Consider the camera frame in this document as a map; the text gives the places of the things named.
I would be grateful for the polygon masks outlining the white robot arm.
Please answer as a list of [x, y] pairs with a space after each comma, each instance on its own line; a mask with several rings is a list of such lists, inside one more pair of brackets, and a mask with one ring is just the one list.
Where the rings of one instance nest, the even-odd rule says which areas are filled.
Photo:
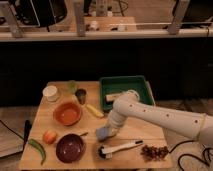
[[150, 106], [139, 102], [136, 91], [128, 90], [114, 100], [107, 123], [119, 129], [128, 117], [167, 128], [213, 148], [213, 116], [205, 113]]

